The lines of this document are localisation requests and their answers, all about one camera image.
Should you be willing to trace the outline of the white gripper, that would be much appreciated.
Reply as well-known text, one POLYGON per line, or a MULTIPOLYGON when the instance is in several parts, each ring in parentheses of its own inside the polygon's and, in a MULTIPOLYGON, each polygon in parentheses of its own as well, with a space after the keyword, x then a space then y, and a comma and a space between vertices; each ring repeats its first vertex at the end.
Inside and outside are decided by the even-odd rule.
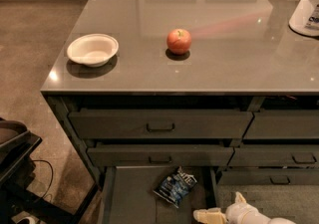
POLYGON ((193 218, 201 224, 268 224, 270 218, 246 202, 240 192, 235 193, 235 202, 227 207, 226 217, 220 208, 193 211, 193 218))

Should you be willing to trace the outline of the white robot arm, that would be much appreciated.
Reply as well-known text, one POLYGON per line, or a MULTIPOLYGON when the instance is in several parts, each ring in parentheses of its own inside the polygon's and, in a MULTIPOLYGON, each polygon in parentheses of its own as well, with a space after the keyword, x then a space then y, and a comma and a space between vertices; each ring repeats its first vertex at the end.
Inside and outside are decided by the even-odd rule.
POLYGON ((285 218, 269 218, 246 202, 240 192, 235 193, 234 203, 222 213, 220 208, 193 211, 193 218, 200 224, 296 224, 285 218))

